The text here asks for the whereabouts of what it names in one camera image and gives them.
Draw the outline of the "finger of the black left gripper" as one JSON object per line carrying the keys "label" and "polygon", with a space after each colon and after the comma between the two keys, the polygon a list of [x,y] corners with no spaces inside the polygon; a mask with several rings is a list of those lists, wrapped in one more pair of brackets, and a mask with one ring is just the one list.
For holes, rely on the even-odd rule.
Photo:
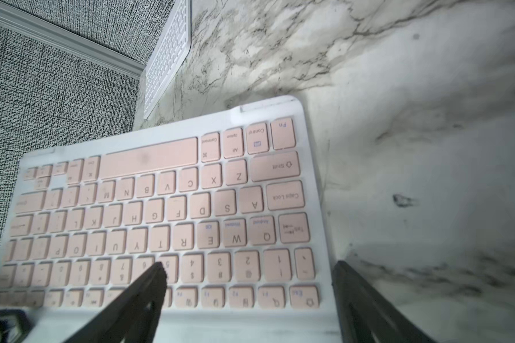
{"label": "finger of the black left gripper", "polygon": [[0,310],[0,343],[23,342],[30,333],[30,321],[23,310]]}

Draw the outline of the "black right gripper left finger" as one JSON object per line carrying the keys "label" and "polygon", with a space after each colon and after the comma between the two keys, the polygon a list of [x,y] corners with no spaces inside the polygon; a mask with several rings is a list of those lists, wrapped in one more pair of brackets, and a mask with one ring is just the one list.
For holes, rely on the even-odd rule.
{"label": "black right gripper left finger", "polygon": [[68,342],[152,342],[167,291],[163,265],[154,263]]}

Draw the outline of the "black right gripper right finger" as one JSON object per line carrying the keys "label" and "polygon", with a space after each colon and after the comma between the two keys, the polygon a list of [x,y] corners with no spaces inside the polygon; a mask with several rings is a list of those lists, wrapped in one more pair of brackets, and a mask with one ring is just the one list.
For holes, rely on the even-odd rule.
{"label": "black right gripper right finger", "polygon": [[433,342],[345,261],[332,286],[344,342]]}

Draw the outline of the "pink key keyboard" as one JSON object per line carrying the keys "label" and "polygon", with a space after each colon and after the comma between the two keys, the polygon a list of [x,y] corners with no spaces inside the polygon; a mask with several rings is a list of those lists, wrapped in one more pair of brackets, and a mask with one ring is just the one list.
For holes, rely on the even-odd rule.
{"label": "pink key keyboard", "polygon": [[159,342],[340,342],[302,104],[291,96],[25,154],[0,310],[61,342],[153,264]]}

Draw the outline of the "white keyboard at back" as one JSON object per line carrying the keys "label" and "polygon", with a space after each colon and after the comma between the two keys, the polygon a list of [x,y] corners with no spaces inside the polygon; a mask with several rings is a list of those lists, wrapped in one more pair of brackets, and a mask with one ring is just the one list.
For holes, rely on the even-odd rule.
{"label": "white keyboard at back", "polygon": [[192,2],[175,1],[142,73],[143,118],[148,119],[191,48]]}

